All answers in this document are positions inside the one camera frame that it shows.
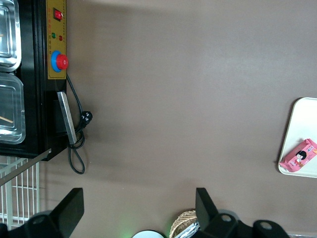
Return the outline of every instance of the black power cord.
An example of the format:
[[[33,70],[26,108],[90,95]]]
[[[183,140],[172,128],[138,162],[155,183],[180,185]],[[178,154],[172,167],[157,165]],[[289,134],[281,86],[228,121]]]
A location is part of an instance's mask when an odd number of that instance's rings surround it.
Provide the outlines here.
[[[79,125],[78,127],[75,129],[76,135],[79,135],[79,139],[76,141],[75,144],[70,144],[68,143],[67,147],[68,147],[68,162],[70,167],[73,169],[73,171],[79,175],[84,174],[85,172],[85,164],[83,162],[83,160],[81,159],[80,155],[78,154],[77,150],[79,148],[81,148],[84,144],[85,144],[85,135],[83,132],[83,129],[90,123],[90,121],[93,119],[93,115],[91,112],[89,111],[83,111],[80,100],[77,96],[77,93],[75,91],[75,88],[67,74],[66,76],[68,84],[71,88],[71,91],[73,92],[75,99],[77,101],[77,105],[79,108],[79,113],[80,113],[80,121],[79,121]],[[75,155],[77,156],[81,166],[82,166],[82,171],[78,171],[77,169],[75,169],[73,163],[72,163],[72,159],[71,159],[71,151],[74,151]]]

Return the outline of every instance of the red emergency stop button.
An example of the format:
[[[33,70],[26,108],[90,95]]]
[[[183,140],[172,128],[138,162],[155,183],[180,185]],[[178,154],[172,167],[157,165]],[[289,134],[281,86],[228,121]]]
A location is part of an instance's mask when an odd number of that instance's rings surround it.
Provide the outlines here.
[[[68,68],[68,58],[66,55],[58,55],[56,57],[56,65],[59,69],[67,69]]]
[[[60,51],[54,51],[51,56],[51,66],[53,70],[57,73],[61,72],[63,69],[68,68],[68,58],[63,55]]]

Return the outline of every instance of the black machine casing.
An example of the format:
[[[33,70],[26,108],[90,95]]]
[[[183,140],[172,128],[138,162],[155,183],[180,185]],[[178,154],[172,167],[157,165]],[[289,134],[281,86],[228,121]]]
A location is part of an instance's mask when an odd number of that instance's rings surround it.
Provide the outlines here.
[[[26,138],[17,145],[0,143],[0,155],[34,158],[52,149],[45,159],[50,160],[67,147],[56,93],[66,91],[66,78],[48,80],[46,1],[18,4],[22,61],[15,74],[24,85]]]

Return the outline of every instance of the control panel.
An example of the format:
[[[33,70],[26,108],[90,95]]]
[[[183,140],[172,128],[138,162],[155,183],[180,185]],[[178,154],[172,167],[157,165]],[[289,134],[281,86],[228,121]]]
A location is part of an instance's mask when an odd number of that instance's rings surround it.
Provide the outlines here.
[[[66,0],[47,0],[48,79],[66,79]]]

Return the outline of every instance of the woven basket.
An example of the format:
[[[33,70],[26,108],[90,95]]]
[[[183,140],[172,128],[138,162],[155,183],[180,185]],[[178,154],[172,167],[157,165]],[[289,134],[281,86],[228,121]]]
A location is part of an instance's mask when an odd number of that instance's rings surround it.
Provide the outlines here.
[[[178,234],[184,231],[187,227],[189,227],[195,221],[197,221],[195,210],[182,213],[173,223],[170,229],[169,238],[176,237]]]

